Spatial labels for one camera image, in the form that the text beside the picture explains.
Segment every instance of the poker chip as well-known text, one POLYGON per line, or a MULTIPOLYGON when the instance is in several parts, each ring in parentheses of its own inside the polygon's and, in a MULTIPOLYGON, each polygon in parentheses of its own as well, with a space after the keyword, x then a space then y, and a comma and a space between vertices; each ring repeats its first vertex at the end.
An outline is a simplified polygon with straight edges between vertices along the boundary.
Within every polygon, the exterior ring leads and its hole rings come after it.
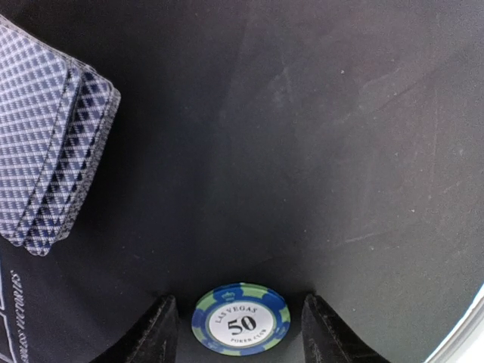
POLYGON ((290 326, 284 298, 267 287, 231 284, 207 293, 191 321, 195 337, 223 355, 252 355, 276 346, 290 326))

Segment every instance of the white chip center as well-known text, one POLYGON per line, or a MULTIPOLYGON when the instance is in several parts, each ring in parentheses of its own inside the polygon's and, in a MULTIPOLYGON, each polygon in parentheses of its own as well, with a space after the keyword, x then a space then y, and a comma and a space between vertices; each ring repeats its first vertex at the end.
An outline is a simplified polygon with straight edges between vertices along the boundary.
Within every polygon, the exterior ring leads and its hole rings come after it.
POLYGON ((226 346, 246 347, 266 339, 275 326, 269 309, 256 302, 237 301, 223 305, 212 313, 209 330, 226 346))

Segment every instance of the number 50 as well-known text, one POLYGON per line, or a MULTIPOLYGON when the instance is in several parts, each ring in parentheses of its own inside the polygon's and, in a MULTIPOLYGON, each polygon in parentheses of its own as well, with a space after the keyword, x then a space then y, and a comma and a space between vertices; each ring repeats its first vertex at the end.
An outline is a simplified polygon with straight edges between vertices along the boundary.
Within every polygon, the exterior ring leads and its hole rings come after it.
POLYGON ((232 321, 229 321, 227 323, 227 326, 228 326, 228 329, 229 330, 233 330, 233 329, 237 330, 237 331, 233 331, 232 332, 232 335, 242 334, 242 332, 244 330, 252 331, 252 330, 254 330, 257 327, 256 321, 252 317, 250 317, 250 316, 244 316, 240 320, 240 323, 242 324, 242 326, 238 325, 238 320, 237 319, 232 320, 232 321))

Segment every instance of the stack of playing cards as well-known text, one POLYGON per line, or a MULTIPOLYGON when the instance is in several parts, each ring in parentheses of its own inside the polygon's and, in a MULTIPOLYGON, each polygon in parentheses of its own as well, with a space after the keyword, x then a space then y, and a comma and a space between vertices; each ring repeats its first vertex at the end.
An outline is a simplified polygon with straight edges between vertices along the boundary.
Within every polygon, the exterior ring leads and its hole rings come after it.
POLYGON ((120 101, 111 82, 0 16, 0 234, 44 256, 68 236, 120 101))

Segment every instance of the black table surface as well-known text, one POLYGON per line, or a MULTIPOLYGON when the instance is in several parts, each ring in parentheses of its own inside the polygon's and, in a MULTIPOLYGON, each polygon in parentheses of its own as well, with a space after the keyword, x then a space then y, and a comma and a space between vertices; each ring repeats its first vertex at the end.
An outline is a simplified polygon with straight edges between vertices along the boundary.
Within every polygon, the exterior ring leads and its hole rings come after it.
POLYGON ((84 363, 157 296, 178 361, 197 299, 264 284, 323 296, 391 362, 423 361, 484 280, 480 0, 0 0, 122 94, 72 234, 23 272, 31 361, 84 363))

